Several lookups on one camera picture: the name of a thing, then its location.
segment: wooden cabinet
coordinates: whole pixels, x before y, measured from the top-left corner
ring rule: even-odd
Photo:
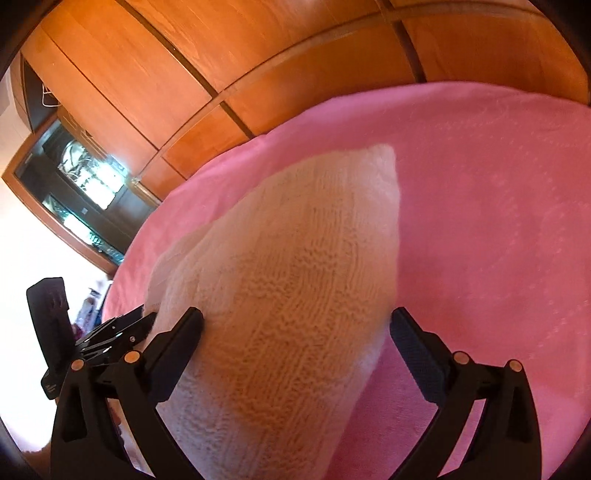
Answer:
[[[281,50],[378,11],[375,0],[129,0],[218,91]]]
[[[587,103],[587,75],[544,18],[435,15],[405,20],[429,82],[472,80]]]
[[[228,99],[260,134],[338,95],[414,83],[394,30],[386,24],[312,47],[264,73]]]
[[[164,158],[187,179],[215,156],[247,140],[244,132],[218,105],[184,134]]]
[[[115,0],[64,0],[41,27],[157,148],[211,98]]]
[[[176,187],[181,186],[185,178],[165,159],[153,159],[144,170],[141,184],[160,200],[164,200]]]
[[[42,28],[31,34],[22,53],[41,80],[78,123],[132,174],[138,174],[156,149],[92,85]]]

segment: knit texture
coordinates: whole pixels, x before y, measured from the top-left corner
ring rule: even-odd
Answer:
[[[195,306],[205,330],[158,411],[207,480],[320,480],[394,307],[400,193],[391,147],[264,180],[158,261],[147,343]]]

